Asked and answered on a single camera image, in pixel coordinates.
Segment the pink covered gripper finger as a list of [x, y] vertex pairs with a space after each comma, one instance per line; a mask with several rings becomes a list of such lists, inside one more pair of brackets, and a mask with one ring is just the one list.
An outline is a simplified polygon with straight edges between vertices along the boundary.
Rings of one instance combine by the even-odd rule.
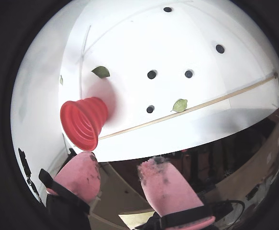
[[39, 180], [46, 187], [49, 216], [66, 230], [90, 230], [89, 203], [100, 191], [99, 164], [92, 152], [74, 156], [53, 178], [44, 169]]

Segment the pink stained gripper finger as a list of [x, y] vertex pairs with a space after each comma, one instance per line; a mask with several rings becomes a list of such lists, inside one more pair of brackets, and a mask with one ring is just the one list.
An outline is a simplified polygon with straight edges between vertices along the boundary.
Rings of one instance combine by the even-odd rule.
[[201, 230], [215, 216], [167, 159], [152, 157], [137, 167], [142, 190], [155, 211], [140, 230]]

